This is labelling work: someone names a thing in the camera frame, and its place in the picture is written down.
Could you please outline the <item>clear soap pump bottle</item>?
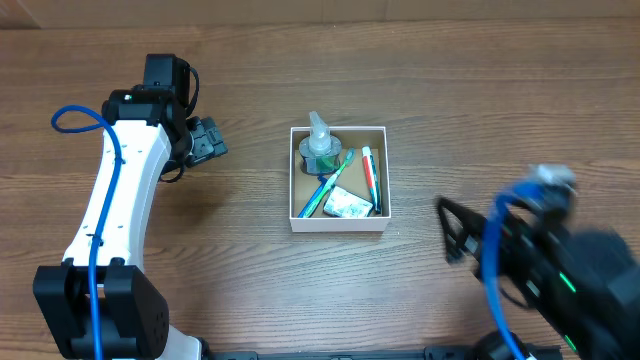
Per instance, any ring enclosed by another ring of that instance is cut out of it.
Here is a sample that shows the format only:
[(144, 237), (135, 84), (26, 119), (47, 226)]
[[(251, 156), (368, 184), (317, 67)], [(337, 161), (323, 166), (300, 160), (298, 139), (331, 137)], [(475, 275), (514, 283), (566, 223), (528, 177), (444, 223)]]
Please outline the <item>clear soap pump bottle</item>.
[(309, 135), (298, 147), (303, 159), (302, 170), (309, 175), (334, 173), (340, 166), (341, 141), (331, 134), (330, 127), (316, 111), (309, 113)]

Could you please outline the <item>blue toothpaste tube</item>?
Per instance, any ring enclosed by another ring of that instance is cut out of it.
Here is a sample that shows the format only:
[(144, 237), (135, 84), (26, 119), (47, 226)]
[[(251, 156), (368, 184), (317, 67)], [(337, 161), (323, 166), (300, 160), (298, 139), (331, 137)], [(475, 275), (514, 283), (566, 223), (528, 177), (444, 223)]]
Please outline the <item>blue toothpaste tube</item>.
[(365, 170), (365, 179), (371, 194), (373, 209), (377, 214), (381, 214), (381, 192), (377, 177), (377, 169), (373, 153), (369, 146), (364, 146), (362, 148), (362, 162)]

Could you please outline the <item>blue disposable razor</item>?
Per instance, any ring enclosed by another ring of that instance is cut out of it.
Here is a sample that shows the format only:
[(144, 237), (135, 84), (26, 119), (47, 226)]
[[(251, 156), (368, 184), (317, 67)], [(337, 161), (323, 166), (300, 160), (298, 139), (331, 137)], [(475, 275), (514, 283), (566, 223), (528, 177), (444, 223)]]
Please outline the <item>blue disposable razor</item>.
[(298, 218), (307, 218), (310, 217), (317, 208), (316, 200), (319, 198), (322, 190), (324, 189), (326, 182), (328, 179), (325, 176), (318, 175), (317, 180), (319, 181), (319, 186), (316, 188), (310, 199), (307, 201), (305, 206), (298, 214)]

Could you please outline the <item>green soap packet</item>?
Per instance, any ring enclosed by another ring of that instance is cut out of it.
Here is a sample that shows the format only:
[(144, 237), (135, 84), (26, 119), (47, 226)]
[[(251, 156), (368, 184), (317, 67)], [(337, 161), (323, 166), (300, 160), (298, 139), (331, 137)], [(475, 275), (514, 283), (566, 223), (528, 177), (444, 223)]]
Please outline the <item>green soap packet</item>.
[(339, 218), (366, 218), (373, 210), (373, 204), (345, 189), (335, 186), (327, 198), (323, 212)]

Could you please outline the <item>green toothbrush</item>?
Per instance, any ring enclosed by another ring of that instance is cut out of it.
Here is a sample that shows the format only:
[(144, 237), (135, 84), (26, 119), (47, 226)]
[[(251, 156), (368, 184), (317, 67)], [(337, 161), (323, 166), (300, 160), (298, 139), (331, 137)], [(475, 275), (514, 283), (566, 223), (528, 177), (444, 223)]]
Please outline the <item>green toothbrush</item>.
[(339, 178), (343, 170), (353, 162), (354, 157), (355, 157), (355, 149), (350, 148), (345, 155), (344, 162), (340, 165), (338, 170), (328, 178), (328, 181), (326, 182), (324, 189), (319, 195), (319, 198), (316, 200), (317, 207), (320, 205), (324, 196), (334, 187), (335, 183), (337, 182), (337, 179)]

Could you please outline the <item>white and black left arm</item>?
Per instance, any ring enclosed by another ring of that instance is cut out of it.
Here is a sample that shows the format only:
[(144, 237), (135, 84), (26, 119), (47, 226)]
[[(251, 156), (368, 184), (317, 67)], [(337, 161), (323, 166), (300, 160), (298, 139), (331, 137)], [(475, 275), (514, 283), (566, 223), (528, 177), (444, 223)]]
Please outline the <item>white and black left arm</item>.
[(144, 273), (144, 240), (155, 190), (186, 169), (227, 153), (210, 117), (194, 115), (199, 76), (174, 54), (149, 54), (143, 81), (115, 90), (94, 119), (102, 157), (80, 227), (56, 266), (41, 266), (33, 294), (66, 359), (209, 359), (208, 343), (170, 323), (168, 303)]

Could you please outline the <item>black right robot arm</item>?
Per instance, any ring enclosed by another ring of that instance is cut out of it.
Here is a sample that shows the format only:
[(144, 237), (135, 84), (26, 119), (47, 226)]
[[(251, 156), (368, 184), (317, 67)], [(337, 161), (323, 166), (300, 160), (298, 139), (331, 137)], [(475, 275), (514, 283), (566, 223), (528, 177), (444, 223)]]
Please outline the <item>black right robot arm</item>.
[(502, 277), (581, 358), (636, 359), (639, 263), (615, 232), (570, 233), (564, 225), (570, 206), (563, 192), (502, 194), (484, 217), (446, 197), (436, 201), (447, 258), (476, 258), (476, 275), (512, 357), (525, 354), (502, 310)]

